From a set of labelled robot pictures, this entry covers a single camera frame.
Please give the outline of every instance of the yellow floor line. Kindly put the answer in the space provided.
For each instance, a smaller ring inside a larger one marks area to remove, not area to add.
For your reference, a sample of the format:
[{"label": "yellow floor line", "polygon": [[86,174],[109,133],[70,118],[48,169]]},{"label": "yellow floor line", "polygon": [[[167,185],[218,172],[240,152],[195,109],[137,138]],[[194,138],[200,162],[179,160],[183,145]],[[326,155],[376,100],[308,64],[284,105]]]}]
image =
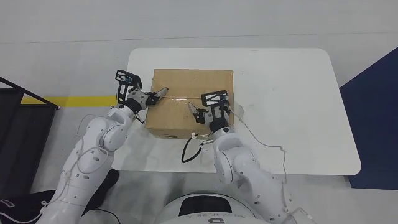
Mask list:
[{"label": "yellow floor line", "polygon": [[[49,96],[46,100],[63,107],[82,107],[82,106],[114,106],[116,95],[102,96]],[[42,104],[41,101],[32,97],[23,97],[22,104]]]}]

